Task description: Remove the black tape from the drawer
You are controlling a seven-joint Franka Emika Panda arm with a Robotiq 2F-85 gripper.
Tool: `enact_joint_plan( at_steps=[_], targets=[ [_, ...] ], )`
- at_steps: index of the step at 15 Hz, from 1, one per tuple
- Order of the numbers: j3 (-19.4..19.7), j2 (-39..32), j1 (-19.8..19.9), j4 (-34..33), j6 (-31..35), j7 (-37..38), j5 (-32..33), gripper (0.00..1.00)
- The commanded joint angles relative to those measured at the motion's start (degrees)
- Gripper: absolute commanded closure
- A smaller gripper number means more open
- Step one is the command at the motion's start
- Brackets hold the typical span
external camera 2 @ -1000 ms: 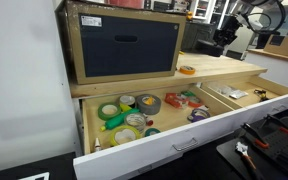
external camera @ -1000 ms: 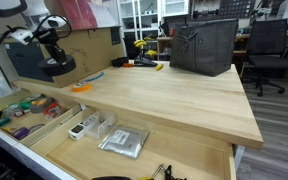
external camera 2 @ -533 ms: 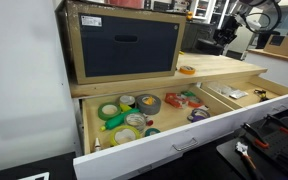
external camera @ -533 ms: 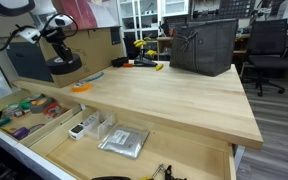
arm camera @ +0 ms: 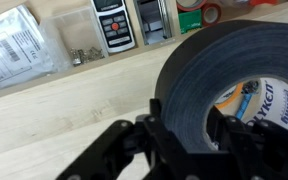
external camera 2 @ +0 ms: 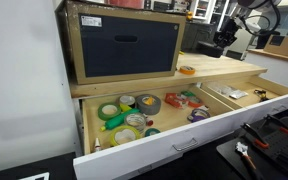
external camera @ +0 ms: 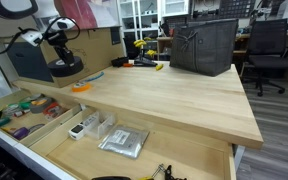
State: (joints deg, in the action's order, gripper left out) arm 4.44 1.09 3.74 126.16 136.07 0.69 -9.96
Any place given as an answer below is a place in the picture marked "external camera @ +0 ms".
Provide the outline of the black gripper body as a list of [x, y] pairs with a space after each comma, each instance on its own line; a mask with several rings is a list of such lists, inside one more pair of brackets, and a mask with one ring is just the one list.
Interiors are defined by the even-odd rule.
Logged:
[[61, 60], [66, 64], [72, 62], [72, 52], [66, 47], [68, 39], [63, 31], [49, 33], [47, 35], [47, 42], [54, 48]]

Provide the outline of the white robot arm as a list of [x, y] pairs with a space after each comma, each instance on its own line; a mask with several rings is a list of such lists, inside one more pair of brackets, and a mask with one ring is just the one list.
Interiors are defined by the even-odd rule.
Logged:
[[60, 15], [54, 0], [0, 0], [0, 18], [21, 20], [29, 16], [34, 19], [36, 29], [21, 29], [0, 54], [7, 52], [19, 36], [33, 46], [38, 46], [46, 40], [57, 51], [63, 63], [72, 66], [75, 59], [65, 45], [67, 39], [56, 39], [55, 34], [78, 25], [72, 18]]

